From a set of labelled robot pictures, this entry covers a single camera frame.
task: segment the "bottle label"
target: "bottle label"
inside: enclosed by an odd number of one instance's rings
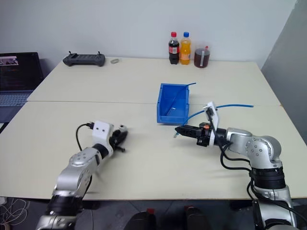
[[[180,53],[180,59],[181,60],[190,60],[190,54]]]
[[[171,47],[171,46],[169,46],[168,47],[168,52],[171,53],[171,54],[177,54],[177,53],[179,53],[179,47]]]

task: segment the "orange soda bottle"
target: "orange soda bottle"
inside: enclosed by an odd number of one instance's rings
[[[191,40],[189,39],[189,33],[183,33],[183,39],[181,40],[180,47],[180,63],[182,65],[188,65],[190,63],[190,55],[191,55]]]

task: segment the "game controller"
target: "game controller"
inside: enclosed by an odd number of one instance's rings
[[[98,51],[98,54],[76,54],[69,51],[69,55],[63,59],[67,66],[72,65],[97,65],[103,66],[106,57]]]

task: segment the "white table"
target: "white table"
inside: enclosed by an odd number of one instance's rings
[[[254,62],[211,61],[204,69],[168,59],[120,58],[103,67],[62,62],[28,98],[29,101],[116,102],[155,104],[160,84],[189,84],[190,104],[280,105]]]
[[[200,109],[192,105],[190,114]],[[292,197],[307,197],[306,176],[297,171],[306,167],[307,147],[281,106],[223,108],[219,115],[219,127],[277,138]],[[127,152],[116,152],[101,167],[85,199],[248,198],[247,173],[224,169],[218,147],[173,138],[174,126],[156,123],[155,104],[80,102],[27,102],[19,111],[0,135],[0,196],[50,198],[57,176],[78,152],[77,126],[97,119],[127,125]],[[202,121],[198,115],[189,124]],[[91,146],[91,130],[79,134],[81,145]]]

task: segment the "blue plastic bin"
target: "blue plastic bin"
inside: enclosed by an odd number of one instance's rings
[[[189,87],[179,84],[160,86],[157,103],[157,122],[182,124],[189,114]]]

